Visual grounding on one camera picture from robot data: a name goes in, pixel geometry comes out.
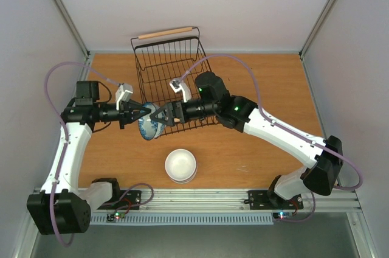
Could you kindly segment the blue floral porcelain bowl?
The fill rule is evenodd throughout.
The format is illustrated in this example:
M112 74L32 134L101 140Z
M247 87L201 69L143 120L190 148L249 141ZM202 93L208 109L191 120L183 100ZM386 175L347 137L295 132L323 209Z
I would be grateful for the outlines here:
M150 108L151 112L153 112L155 110L156 104L151 102L146 102L143 104L143 106ZM159 136L161 136L166 127L166 125L159 124L155 121L152 121L150 119L150 114L140 118L138 120L138 126L139 126L139 131L141 136L147 141L156 139Z

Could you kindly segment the plain white bowl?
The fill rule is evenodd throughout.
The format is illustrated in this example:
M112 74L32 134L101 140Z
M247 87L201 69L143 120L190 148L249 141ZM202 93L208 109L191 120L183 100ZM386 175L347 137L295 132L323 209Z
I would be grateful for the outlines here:
M186 149L173 150L165 160L165 171L175 183L189 183L198 170L195 156Z

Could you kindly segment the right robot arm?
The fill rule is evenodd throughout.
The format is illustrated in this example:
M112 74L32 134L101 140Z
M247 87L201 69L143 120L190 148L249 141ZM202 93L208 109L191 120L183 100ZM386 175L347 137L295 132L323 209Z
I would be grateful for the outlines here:
M312 136L271 117L257 103L231 95L213 72L200 74L194 83L199 98L166 103L151 113L151 120L173 127L214 116L224 127L263 139L299 160L300 169L276 176L269 186L267 197L273 208L284 206L300 194L332 193L343 166L340 139Z

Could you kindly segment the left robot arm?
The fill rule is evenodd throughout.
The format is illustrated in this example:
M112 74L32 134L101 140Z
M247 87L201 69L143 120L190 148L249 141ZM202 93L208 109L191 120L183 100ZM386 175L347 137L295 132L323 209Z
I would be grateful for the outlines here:
M99 122L117 122L120 128L151 113L131 100L132 86L121 84L116 102L100 101L100 81L79 81L76 95L60 114L61 134L49 175L39 193L29 195L27 209L42 235L84 233L91 214L100 207L115 208L125 197L116 178L93 180L79 190L84 153Z

